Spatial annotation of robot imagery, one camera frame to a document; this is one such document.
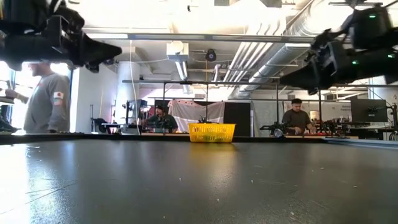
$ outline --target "flag patch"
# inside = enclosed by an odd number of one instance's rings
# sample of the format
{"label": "flag patch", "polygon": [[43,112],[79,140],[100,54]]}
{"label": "flag patch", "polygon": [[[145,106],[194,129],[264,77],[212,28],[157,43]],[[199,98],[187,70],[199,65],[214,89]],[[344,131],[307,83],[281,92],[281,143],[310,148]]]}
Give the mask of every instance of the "flag patch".
{"label": "flag patch", "polygon": [[63,93],[61,92],[55,92],[54,93],[54,99],[63,99]]}
{"label": "flag patch", "polygon": [[63,100],[61,98],[54,99],[54,106],[61,106],[62,103],[63,103]]}

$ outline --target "monitor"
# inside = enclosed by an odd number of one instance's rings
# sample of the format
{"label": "monitor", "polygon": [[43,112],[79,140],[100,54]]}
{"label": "monitor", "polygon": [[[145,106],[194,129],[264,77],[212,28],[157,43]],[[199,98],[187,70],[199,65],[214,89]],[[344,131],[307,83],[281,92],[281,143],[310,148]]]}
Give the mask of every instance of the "monitor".
{"label": "monitor", "polygon": [[385,100],[352,99],[353,122],[388,122]]}

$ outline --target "man with cap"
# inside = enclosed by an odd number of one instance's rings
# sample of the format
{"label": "man with cap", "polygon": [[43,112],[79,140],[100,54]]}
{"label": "man with cap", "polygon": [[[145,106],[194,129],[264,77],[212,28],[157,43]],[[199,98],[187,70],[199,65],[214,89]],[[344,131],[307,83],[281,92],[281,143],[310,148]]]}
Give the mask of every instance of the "man with cap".
{"label": "man with cap", "polygon": [[[178,124],[174,117],[166,114],[163,107],[160,105],[155,107],[155,115],[151,116],[147,122],[154,124],[155,128],[170,128],[172,129],[173,133],[175,133],[178,129]],[[164,123],[167,123],[168,127],[163,127],[162,125]]]}
{"label": "man with cap", "polygon": [[312,126],[308,113],[301,110],[303,101],[301,99],[292,100],[292,109],[285,112],[282,122],[291,126],[291,130],[295,134],[303,134],[305,128],[308,128],[312,133],[317,131],[316,127]]}
{"label": "man with cap", "polygon": [[65,75],[54,73],[50,62],[30,63],[34,77],[41,77],[30,98],[7,89],[6,96],[28,105],[24,130],[28,134],[69,131],[70,81]]}

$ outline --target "yellow basket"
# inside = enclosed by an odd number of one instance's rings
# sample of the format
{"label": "yellow basket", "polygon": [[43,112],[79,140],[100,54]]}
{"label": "yellow basket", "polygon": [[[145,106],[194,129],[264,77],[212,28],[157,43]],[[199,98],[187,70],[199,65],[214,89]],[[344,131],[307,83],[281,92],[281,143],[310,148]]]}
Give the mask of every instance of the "yellow basket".
{"label": "yellow basket", "polygon": [[231,142],[236,124],[189,124],[191,142]]}

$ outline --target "dark table surface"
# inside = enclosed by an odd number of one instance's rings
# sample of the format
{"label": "dark table surface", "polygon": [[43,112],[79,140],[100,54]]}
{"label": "dark table surface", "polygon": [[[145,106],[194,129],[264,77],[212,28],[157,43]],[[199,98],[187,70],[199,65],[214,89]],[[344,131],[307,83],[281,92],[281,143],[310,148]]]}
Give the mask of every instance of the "dark table surface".
{"label": "dark table surface", "polygon": [[0,223],[396,223],[398,151],[76,140],[0,146]]}

